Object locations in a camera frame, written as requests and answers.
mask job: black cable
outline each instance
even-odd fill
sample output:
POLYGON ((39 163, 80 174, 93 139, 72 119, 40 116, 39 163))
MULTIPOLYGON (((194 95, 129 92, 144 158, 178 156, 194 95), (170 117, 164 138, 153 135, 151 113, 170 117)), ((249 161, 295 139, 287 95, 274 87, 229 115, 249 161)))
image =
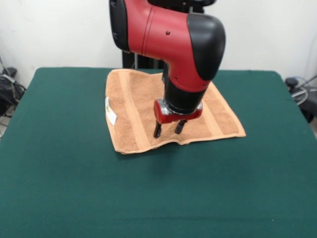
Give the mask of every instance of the black cable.
POLYGON ((1 65, 2 65, 2 67, 4 68, 4 70, 5 70, 5 71, 8 73, 8 75, 11 77, 10 71, 9 71, 6 67, 4 67, 4 65, 3 65, 3 63, 2 63, 1 56, 0 56, 0 63, 1 63, 1 65))
POLYGON ((301 85, 297 86, 296 88, 301 88, 315 79, 317 79, 317 75, 315 75, 314 77, 312 77, 310 80, 306 81, 305 83, 302 83, 301 85))

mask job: towel label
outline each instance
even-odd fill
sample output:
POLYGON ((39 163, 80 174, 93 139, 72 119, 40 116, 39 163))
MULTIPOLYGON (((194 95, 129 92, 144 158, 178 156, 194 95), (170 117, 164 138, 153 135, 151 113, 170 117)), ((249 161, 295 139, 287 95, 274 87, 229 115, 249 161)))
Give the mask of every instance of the towel label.
POLYGON ((114 113, 114 111, 110 107, 109 97, 106 97, 105 106, 106 106, 106 117, 108 118, 110 123, 114 125, 115 121, 117 120, 117 115, 114 113))

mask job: green tablecloth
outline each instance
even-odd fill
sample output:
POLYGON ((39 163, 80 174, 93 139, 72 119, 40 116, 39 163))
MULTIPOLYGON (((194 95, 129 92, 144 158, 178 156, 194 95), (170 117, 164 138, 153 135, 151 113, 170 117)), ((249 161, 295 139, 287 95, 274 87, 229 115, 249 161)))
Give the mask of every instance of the green tablecloth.
POLYGON ((109 72, 36 72, 0 143, 1 238, 316 237, 317 142, 278 74, 214 81, 247 137, 123 156, 109 72))

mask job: towel stripe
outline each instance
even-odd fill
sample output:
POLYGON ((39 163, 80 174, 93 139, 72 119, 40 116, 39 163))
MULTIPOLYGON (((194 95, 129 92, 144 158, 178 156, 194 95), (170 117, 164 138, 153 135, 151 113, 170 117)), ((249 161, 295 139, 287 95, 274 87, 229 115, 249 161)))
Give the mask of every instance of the towel stripe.
POLYGON ((119 72, 120 84, 123 91, 124 97, 124 105, 129 116, 129 120, 131 122, 131 127, 135 136, 135 141, 140 150, 144 150, 145 148, 149 148, 151 145, 146 136, 144 127, 142 126, 142 121, 140 119, 138 110, 134 105, 134 101, 132 98, 130 85, 129 85, 129 73, 119 72))
POLYGON ((210 131, 212 136, 221 136, 224 135, 220 126, 218 125, 216 119, 214 118, 210 108, 208 107, 207 103, 203 100, 203 114, 202 116, 205 119, 206 125, 208 127, 208 130, 210 131))

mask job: brown towel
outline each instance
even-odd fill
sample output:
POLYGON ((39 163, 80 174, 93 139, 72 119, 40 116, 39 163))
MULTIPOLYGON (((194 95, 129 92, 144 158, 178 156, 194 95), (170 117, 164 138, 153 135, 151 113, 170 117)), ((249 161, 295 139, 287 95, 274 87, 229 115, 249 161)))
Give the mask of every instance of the brown towel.
POLYGON ((143 153, 171 142, 185 145, 246 136, 240 121, 211 83, 203 98, 202 116, 186 123, 180 135, 174 133, 177 122, 164 124, 161 137, 155 139, 153 104, 164 93, 161 78, 161 73, 147 74, 132 69, 116 69, 108 75, 106 97, 117 118, 114 125, 108 117, 106 121, 117 152, 143 153))

